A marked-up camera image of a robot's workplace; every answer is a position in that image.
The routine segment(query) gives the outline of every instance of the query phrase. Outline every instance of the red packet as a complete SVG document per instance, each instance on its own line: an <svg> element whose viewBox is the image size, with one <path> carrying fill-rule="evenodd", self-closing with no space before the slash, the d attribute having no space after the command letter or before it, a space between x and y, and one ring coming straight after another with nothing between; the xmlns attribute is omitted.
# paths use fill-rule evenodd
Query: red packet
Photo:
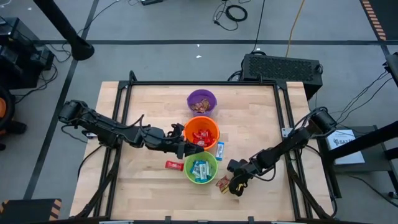
<svg viewBox="0 0 398 224"><path fill-rule="evenodd" d="M175 170L184 170L184 164L178 163L178 162L172 162L172 161L166 161L166 168L169 169L175 169Z"/></svg>

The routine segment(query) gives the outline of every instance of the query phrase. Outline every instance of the orange bowl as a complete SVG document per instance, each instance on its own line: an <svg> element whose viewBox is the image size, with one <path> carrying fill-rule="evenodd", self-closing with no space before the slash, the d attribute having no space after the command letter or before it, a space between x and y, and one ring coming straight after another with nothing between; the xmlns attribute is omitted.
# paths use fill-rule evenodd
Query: orange bowl
<svg viewBox="0 0 398 224"><path fill-rule="evenodd" d="M183 132L184 136L190 142L193 142L192 133L199 132L199 129L202 129L202 130L209 129L209 131L215 138L215 141L210 146L205 147L205 151L211 149L213 146L215 146L217 144L217 142L220 138L220 130L218 129L218 125L216 124L216 122L206 116L197 116L197 117L194 117L191 120L189 120L185 124L185 129Z"/></svg>

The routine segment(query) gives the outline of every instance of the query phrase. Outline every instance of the green bowl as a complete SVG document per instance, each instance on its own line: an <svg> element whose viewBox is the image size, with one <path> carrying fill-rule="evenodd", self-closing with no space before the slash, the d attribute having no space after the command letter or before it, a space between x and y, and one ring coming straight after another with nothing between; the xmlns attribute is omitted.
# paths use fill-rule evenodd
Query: green bowl
<svg viewBox="0 0 398 224"><path fill-rule="evenodd" d="M199 161L199 160L208 161L209 165L211 166L211 179L208 180L207 182L203 182L203 183L196 182L195 181L195 175L191 174L191 172L190 172L191 168L193 166L193 162ZM218 170L217 160L210 152L206 152L205 151L205 152L197 153L197 154L188 156L185 159L185 163L184 163L185 175L188 177L188 179L190 179L195 184L207 184L207 183L209 183L216 176L217 170Z"/></svg>

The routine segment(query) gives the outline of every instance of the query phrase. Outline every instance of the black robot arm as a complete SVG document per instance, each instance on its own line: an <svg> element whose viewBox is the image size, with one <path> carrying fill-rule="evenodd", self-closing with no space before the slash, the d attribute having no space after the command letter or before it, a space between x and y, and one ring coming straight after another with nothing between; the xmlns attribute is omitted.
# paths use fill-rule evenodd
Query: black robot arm
<svg viewBox="0 0 398 224"><path fill-rule="evenodd" d="M146 146L150 150L173 152L179 159L203 152L203 147L184 141L182 131L184 126L172 124L173 131L167 133L162 129L142 126L143 115L132 125L126 126L111 118L105 117L87 107L83 101L71 100L65 103L58 119L70 126L81 126L98 137L101 145L116 148L127 142L130 146L140 148Z"/></svg>
<svg viewBox="0 0 398 224"><path fill-rule="evenodd" d="M302 120L302 126L298 129L293 129L276 147L261 150L249 158L249 162L244 159L239 162L230 160L227 169L234 174L229 183L229 191L232 194L241 196L244 188L248 187L248 180L255 175L261 176L268 173L275 167L280 156L289 153L291 150L304 148L311 138L328 136L336 129L337 125L337 122L328 114L326 108L317 108ZM330 219L331 217L323 211L301 182L291 162L287 166L287 173L302 191L303 196L308 199L317 215L320 218Z"/></svg>

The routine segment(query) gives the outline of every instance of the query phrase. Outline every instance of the red candy wrapper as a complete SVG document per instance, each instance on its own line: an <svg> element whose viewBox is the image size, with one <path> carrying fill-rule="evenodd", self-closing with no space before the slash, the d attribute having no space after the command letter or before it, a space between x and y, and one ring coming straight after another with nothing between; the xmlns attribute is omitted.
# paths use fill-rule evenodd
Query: red candy wrapper
<svg viewBox="0 0 398 224"><path fill-rule="evenodd" d="M198 146L207 147L215 141L209 129L207 129L206 131L199 129L197 133L192 133L192 136L193 143L197 144Z"/></svg>
<svg viewBox="0 0 398 224"><path fill-rule="evenodd" d="M175 170L184 170L184 164L178 163L178 162L172 162L172 161L166 161L166 168L169 169L175 169Z"/></svg>

